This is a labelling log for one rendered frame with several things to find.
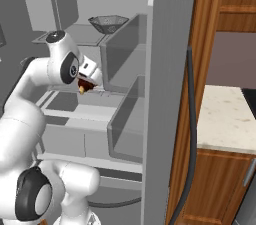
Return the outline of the grey fridge drawer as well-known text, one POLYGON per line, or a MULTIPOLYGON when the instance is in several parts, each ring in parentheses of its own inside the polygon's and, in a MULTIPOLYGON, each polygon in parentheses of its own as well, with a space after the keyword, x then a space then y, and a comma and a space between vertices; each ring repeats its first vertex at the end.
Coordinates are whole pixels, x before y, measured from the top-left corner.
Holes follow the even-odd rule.
POLYGON ((48 124, 41 149, 43 154, 108 159, 107 123, 74 120, 66 125, 48 124))

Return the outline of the black hob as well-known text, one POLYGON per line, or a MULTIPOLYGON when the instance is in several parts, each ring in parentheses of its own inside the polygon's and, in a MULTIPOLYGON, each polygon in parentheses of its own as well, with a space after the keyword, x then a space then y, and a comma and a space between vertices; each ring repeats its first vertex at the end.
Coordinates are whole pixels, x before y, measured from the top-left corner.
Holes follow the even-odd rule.
POLYGON ((256 89, 242 88, 241 91, 254 118, 256 119, 256 89))

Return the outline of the wooden base cupboard door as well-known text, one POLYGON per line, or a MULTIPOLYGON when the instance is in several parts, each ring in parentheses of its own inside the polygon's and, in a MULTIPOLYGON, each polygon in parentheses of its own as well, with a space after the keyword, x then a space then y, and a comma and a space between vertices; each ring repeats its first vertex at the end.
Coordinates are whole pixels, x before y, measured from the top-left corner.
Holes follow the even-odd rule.
POLYGON ((232 225, 248 188, 243 182, 254 158, 198 149, 193 183, 175 225, 232 225))

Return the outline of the grey fridge door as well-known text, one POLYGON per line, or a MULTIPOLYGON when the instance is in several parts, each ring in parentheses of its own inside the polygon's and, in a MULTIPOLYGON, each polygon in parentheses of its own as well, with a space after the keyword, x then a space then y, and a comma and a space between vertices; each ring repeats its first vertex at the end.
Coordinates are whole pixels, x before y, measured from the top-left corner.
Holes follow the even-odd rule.
POLYGON ((149 8, 141 225, 164 225, 194 0, 149 8))

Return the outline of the grey fridge shelf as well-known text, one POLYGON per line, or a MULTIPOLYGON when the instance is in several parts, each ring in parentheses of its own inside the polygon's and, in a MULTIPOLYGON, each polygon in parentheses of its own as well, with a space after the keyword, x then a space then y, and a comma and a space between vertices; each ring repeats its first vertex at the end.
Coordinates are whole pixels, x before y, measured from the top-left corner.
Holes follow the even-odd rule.
POLYGON ((106 91, 89 91, 83 95, 51 91, 40 108, 46 116, 107 122, 122 99, 122 95, 106 91))
POLYGON ((92 25, 73 24, 66 29, 66 32, 78 46, 98 46, 105 37, 92 25))

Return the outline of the grey fridge door bin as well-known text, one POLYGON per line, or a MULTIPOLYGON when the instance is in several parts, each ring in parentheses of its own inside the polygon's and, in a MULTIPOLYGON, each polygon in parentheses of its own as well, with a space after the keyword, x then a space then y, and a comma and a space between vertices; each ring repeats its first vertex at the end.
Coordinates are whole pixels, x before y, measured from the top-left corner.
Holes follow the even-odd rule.
POLYGON ((103 87, 126 93, 145 74, 147 15, 136 14, 100 44, 103 87))
POLYGON ((141 163, 143 160, 145 76, 138 75, 107 125, 109 154, 141 163))

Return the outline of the brown steak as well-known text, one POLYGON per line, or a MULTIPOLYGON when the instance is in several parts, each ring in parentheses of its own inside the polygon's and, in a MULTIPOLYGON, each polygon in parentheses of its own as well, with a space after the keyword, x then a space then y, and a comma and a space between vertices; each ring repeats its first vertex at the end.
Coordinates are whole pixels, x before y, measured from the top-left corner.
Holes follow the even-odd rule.
POLYGON ((83 79, 78 80, 78 88, 79 88, 79 93, 84 94, 85 92, 92 90, 94 87, 96 87, 96 84, 85 81, 83 79))

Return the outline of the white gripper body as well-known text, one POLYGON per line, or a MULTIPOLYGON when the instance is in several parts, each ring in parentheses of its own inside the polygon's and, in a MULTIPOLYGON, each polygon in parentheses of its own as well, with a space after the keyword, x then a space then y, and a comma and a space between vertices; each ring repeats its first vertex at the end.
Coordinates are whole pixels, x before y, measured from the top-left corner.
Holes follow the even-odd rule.
POLYGON ((78 77, 96 86, 102 85, 102 71, 98 67, 79 67, 78 77))

